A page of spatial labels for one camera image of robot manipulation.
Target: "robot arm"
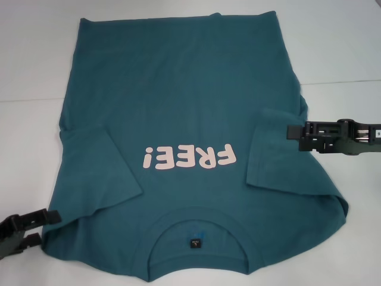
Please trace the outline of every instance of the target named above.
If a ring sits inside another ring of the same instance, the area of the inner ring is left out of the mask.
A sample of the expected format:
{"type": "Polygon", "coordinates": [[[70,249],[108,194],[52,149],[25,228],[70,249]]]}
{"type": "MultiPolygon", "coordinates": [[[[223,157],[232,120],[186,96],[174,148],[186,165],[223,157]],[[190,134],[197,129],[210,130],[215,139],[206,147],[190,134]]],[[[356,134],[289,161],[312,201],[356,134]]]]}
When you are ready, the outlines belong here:
{"type": "Polygon", "coordinates": [[[381,152],[381,124],[361,124],[352,119],[337,122],[307,121],[289,125],[287,139],[299,141],[299,151],[359,155],[381,152]]]}
{"type": "Polygon", "coordinates": [[[23,216],[14,214],[0,223],[0,260],[6,256],[22,253],[27,247],[41,244],[39,234],[31,234],[24,238],[26,231],[42,225],[61,222],[61,216],[56,211],[46,209],[28,213],[23,216]]]}

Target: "t-shirt sleeve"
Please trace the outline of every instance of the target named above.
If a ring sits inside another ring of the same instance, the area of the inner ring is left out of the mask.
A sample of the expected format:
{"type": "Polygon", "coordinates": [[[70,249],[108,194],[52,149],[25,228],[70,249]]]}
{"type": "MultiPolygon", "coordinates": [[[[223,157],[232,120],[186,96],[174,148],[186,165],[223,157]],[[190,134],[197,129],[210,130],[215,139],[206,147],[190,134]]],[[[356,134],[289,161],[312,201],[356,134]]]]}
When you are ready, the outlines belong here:
{"type": "Polygon", "coordinates": [[[346,216],[348,203],[310,152],[298,151],[298,142],[287,140],[287,125],[304,125],[300,116],[265,109],[258,113],[249,152],[248,185],[300,195],[331,195],[346,216]]]}
{"type": "Polygon", "coordinates": [[[63,221],[52,228],[143,193],[105,128],[61,131],[60,137],[63,157],[50,209],[63,221]]]}

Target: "t-shirt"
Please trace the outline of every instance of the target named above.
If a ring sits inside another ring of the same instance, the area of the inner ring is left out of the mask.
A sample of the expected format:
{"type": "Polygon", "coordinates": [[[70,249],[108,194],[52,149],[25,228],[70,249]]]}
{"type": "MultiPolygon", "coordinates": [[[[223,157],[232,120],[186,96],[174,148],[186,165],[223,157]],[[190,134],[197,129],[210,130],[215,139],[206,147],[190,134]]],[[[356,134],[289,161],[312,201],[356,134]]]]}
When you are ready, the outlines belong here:
{"type": "Polygon", "coordinates": [[[306,116],[275,12],[81,19],[44,251],[152,281],[309,250],[348,205],[286,139],[306,116]]]}

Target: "white table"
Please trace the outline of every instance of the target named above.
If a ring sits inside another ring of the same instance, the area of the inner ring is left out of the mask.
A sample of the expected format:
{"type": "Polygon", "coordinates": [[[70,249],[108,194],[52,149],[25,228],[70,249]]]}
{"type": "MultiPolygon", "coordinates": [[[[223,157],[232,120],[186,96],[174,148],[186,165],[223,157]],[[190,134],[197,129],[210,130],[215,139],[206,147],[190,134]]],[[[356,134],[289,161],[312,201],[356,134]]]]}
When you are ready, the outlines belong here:
{"type": "MultiPolygon", "coordinates": [[[[48,206],[62,153],[58,119],[79,18],[277,11],[309,119],[381,123],[381,8],[374,0],[0,1],[0,220],[48,206]]],[[[251,275],[188,269],[152,285],[380,285],[381,153],[317,154],[350,204],[318,247],[251,275]]],[[[0,285],[145,285],[62,262],[39,247],[0,261],[0,285]]]]}

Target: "teal t-shirt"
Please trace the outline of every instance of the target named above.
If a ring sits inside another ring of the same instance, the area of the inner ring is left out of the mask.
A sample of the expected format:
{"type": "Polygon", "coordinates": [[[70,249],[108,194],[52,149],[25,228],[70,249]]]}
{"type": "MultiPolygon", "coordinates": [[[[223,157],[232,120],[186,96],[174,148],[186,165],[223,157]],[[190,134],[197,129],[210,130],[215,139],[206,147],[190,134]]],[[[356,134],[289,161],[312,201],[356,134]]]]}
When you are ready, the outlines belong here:
{"type": "Polygon", "coordinates": [[[82,19],[44,251],[152,281],[314,247],[348,205],[286,140],[306,116],[275,12],[82,19]]]}

